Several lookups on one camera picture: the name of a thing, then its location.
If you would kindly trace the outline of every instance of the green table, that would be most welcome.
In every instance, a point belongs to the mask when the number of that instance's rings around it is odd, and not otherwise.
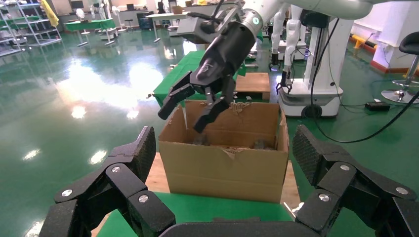
[[[211,222],[214,218],[245,220],[260,217],[261,221],[291,221],[279,204],[200,197],[181,194],[156,193],[175,214],[176,223]],[[113,211],[97,237],[136,237],[118,211]]]
[[[163,105],[163,100],[168,95],[168,91],[170,87],[177,82],[181,76],[186,74],[188,71],[194,71],[199,66],[199,62],[201,61],[202,56],[204,55],[205,51],[193,51],[185,55],[182,60],[177,64],[176,67],[163,79],[162,83],[160,83],[156,89],[154,89],[154,97],[156,98],[157,102],[159,103],[160,107]],[[246,74],[246,68],[244,64],[238,70],[237,73],[234,74],[233,79],[236,80],[237,75],[244,76]],[[195,92],[194,95],[188,97],[189,100],[205,100],[205,95],[199,94]]]
[[[78,44],[78,47],[84,46],[88,44],[88,41],[83,41],[82,36],[80,34],[80,30],[86,30],[86,29],[101,29],[104,30],[106,33],[106,37],[108,38],[108,42],[105,45],[110,45],[114,43],[114,40],[111,40],[109,37],[108,30],[109,28],[115,28],[115,22],[113,19],[106,19],[106,20],[92,20],[89,22],[81,22],[81,21],[75,21],[65,24],[67,26],[67,29],[69,31],[77,31],[77,34],[79,35],[80,44]]]
[[[108,28],[115,28],[115,22],[113,19],[106,19],[106,20],[92,20],[90,22],[70,22],[65,24],[69,31],[80,31],[86,29],[99,29],[102,30]]]

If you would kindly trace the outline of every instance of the black cable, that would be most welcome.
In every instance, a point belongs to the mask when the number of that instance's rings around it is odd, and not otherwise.
[[[361,138],[361,139],[358,139],[358,140],[353,140],[353,141],[339,141],[339,140],[336,140],[336,139],[333,139],[333,138],[331,138],[331,137],[329,137],[328,135],[326,135],[325,134],[325,132],[321,129],[321,127],[320,127],[320,125],[317,123],[317,118],[316,118],[316,115],[314,114],[314,103],[313,103],[313,90],[314,90],[314,81],[315,81],[315,79],[316,79],[316,76],[317,76],[317,73],[318,73],[318,71],[319,71],[319,65],[320,65],[320,62],[321,62],[321,60],[322,60],[322,58],[323,58],[323,55],[324,55],[324,53],[325,53],[325,51],[326,51],[326,47],[327,47],[327,45],[329,44],[329,41],[330,41],[330,39],[331,39],[331,37],[332,37],[332,35],[333,35],[333,32],[335,31],[335,29],[336,29],[336,26],[337,26],[337,23],[339,22],[339,18],[336,20],[336,23],[335,23],[335,26],[333,26],[333,29],[332,29],[332,32],[331,32],[331,34],[329,35],[329,38],[328,38],[328,40],[326,41],[326,44],[325,44],[325,46],[324,46],[324,48],[323,48],[323,50],[322,50],[322,53],[320,54],[320,59],[319,59],[319,63],[317,64],[317,66],[316,66],[316,70],[315,70],[315,72],[314,72],[314,76],[313,76],[313,81],[312,81],[312,83],[311,83],[311,91],[310,91],[310,106],[311,106],[311,111],[312,111],[312,114],[313,114],[313,120],[314,120],[314,123],[316,124],[316,126],[317,126],[317,128],[319,129],[319,131],[323,134],[323,136],[325,136],[325,137],[327,137],[328,139],[330,139],[330,140],[332,140],[332,141],[334,141],[334,142],[339,142],[339,143],[356,143],[356,142],[362,142],[362,141],[365,141],[365,140],[368,140],[368,139],[370,139],[370,138],[372,138],[372,137],[375,137],[376,135],[378,135],[378,134],[380,134],[382,131],[384,131],[386,128],[388,128],[390,125],[392,125],[413,103],[414,103],[414,101],[419,97],[419,91],[416,93],[416,95],[414,95],[414,97],[408,102],[408,104],[392,119],[392,120],[390,120],[390,122],[388,122],[386,125],[384,125],[382,128],[380,128],[377,132],[375,132],[375,133],[373,133],[373,134],[371,134],[371,135],[369,135],[369,136],[367,136],[367,137],[364,137],[364,138]]]
[[[336,88],[336,95],[337,95],[337,97],[339,98],[339,102],[340,102],[340,105],[341,106],[343,106],[343,108],[344,109],[346,109],[348,112],[350,112],[350,113],[353,113],[353,114],[362,114],[363,112],[355,112],[355,111],[352,111],[352,110],[350,110],[350,109],[348,109],[347,107],[351,107],[351,106],[349,106],[349,105],[345,105],[345,104],[343,104],[343,102],[342,102],[342,98],[340,97],[340,95],[339,95],[339,88],[338,88],[338,86],[337,86],[337,84],[336,84],[336,82],[335,82],[335,79],[333,78],[333,73],[332,73],[332,67],[331,67],[331,65],[330,65],[330,45],[328,45],[328,55],[329,55],[329,72],[330,72],[330,77],[332,78],[332,81],[333,81],[333,83],[335,84],[335,88]]]

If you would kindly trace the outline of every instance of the cardboard box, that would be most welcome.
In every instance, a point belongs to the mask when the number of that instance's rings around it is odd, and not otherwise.
[[[182,14],[183,13],[183,7],[181,7],[181,6],[172,6],[171,7],[171,11],[173,12],[174,15]]]
[[[279,203],[289,146],[279,105],[232,103],[203,131],[210,146],[193,145],[205,105],[185,101],[186,119],[178,106],[159,136],[170,192]],[[259,139],[274,149],[252,149]]]

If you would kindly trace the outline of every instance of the silver bolt head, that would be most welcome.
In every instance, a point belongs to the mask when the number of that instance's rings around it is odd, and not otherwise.
[[[148,196],[147,195],[141,195],[138,198],[138,201],[141,202],[141,203],[145,203],[147,200],[148,200]]]
[[[349,170],[349,167],[347,165],[341,165],[340,168],[345,170],[345,171]]]
[[[403,195],[406,195],[406,194],[408,194],[408,193],[409,193],[406,189],[401,188],[401,187],[397,187],[397,188],[396,188],[396,191],[398,191],[399,193],[401,193],[401,194],[403,194]]]
[[[71,190],[71,189],[67,189],[67,190],[65,190],[64,192],[62,192],[61,193],[61,195],[63,196],[63,197],[68,197],[71,193],[73,192],[73,190]]]
[[[115,166],[115,167],[112,168],[112,172],[116,173],[116,172],[120,171],[120,169],[121,168],[119,166]]]
[[[320,195],[319,195],[319,198],[320,198],[320,200],[322,200],[322,201],[329,201],[329,200],[330,200],[330,197],[329,197],[329,196],[327,196],[326,194],[320,194]]]

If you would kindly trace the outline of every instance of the wooden platform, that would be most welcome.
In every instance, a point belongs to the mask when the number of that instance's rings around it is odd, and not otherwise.
[[[237,76],[237,93],[260,93],[263,100],[269,100],[271,87],[268,73],[246,73],[246,76]]]

